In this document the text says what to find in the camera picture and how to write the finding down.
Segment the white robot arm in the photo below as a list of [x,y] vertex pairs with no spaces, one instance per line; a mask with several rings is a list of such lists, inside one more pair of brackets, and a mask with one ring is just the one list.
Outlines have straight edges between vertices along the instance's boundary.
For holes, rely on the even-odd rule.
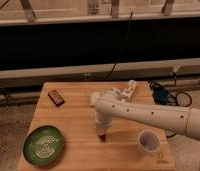
[[172,131],[200,142],[200,109],[197,108],[124,102],[120,100],[117,89],[109,89],[97,98],[95,110],[95,128],[99,137],[106,134],[112,118],[118,117]]

